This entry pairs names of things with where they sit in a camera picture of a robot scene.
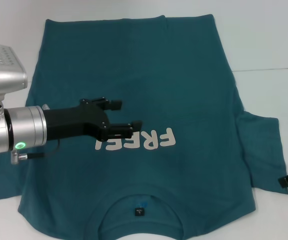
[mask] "metal cylinder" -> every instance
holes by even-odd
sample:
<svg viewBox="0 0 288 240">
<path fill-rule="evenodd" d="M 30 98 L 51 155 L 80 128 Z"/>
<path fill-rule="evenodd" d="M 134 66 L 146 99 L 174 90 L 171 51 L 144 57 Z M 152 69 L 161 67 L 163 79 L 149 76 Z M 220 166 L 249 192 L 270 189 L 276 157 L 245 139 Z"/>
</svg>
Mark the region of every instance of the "metal cylinder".
<svg viewBox="0 0 288 240">
<path fill-rule="evenodd" d="M 39 106 L 8 109 L 14 136 L 13 149 L 42 146 L 47 141 L 47 126 Z"/>
</svg>

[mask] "silver housing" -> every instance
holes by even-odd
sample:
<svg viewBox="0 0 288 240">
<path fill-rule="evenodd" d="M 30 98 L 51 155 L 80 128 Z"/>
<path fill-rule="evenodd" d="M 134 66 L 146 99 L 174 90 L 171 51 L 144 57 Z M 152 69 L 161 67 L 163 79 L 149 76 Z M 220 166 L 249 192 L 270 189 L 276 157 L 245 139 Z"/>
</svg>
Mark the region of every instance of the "silver housing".
<svg viewBox="0 0 288 240">
<path fill-rule="evenodd" d="M 25 143 L 25 149 L 42 146 L 47 141 L 47 125 L 43 110 L 39 106 L 9 108 L 10 127 L 5 115 L 0 115 L 0 153 L 16 149 L 18 143 Z M 13 132 L 14 144 L 9 146 L 9 131 Z"/>
<path fill-rule="evenodd" d="M 25 89 L 28 76 L 13 49 L 0 45 L 0 101 L 5 94 Z"/>
</svg>

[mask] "clothing label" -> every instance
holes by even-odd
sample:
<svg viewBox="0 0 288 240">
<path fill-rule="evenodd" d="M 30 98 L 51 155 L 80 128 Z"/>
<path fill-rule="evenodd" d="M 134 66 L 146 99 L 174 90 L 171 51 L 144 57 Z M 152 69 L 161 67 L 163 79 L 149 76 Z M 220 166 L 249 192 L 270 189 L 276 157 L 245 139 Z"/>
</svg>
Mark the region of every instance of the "clothing label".
<svg viewBox="0 0 288 240">
<path fill-rule="evenodd" d="M 145 208 L 143 207 L 135 208 L 135 216 L 145 216 Z"/>
</svg>

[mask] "white lettering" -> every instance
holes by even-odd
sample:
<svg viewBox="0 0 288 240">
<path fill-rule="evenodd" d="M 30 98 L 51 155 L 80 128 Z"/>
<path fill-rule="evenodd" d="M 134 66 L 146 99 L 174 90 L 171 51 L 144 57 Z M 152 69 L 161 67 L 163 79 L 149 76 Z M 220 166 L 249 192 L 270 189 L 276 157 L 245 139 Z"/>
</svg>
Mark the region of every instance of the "white lettering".
<svg viewBox="0 0 288 240">
<path fill-rule="evenodd" d="M 158 148 L 158 137 L 157 137 L 157 132 L 155 130 L 152 130 L 152 132 L 151 132 L 152 136 L 150 136 L 145 131 L 142 131 L 141 134 L 144 138 L 146 138 L 146 140 L 144 142 L 144 147 L 147 150 L 153 150 L 153 149 Z"/>
<path fill-rule="evenodd" d="M 98 140 L 96 140 L 95 149 L 96 149 L 96 150 L 100 150 L 101 148 L 102 148 L 102 142 L 101 142 L 101 141 L 98 141 Z"/>
<path fill-rule="evenodd" d="M 108 151 L 115 151 L 119 150 L 123 147 L 121 139 L 108 139 L 108 143 L 115 143 L 114 145 L 110 144 L 106 146 L 106 150 Z"/>
<path fill-rule="evenodd" d="M 175 136 L 173 134 L 173 131 L 170 127 L 168 127 L 166 129 L 166 134 L 162 134 L 161 136 L 159 136 L 160 139 L 168 139 L 168 141 L 162 141 L 160 143 L 160 145 L 162 147 L 167 147 L 167 146 L 172 146 L 172 145 L 175 145 L 176 144 L 176 140 L 175 140 Z"/>
<path fill-rule="evenodd" d="M 124 148 L 137 149 L 140 147 L 139 132 L 134 132 L 132 138 L 126 138 L 127 141 L 132 141 L 132 143 L 124 143 Z"/>
</svg>

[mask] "teal t-shirt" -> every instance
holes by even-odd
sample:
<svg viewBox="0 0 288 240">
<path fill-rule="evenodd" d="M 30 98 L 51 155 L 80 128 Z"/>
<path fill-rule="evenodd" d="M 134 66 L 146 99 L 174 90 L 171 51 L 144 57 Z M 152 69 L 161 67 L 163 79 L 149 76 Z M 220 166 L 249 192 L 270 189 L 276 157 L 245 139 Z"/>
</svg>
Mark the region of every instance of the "teal t-shirt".
<svg viewBox="0 0 288 240">
<path fill-rule="evenodd" d="M 20 166 L 0 154 L 0 199 L 22 194 L 19 212 L 37 230 L 185 240 L 254 211 L 252 187 L 287 193 L 278 120 L 244 111 L 212 15 L 47 20 L 27 104 L 98 97 L 121 99 L 111 122 L 142 120 L 142 131 L 64 139 L 55 156 Z"/>
</svg>

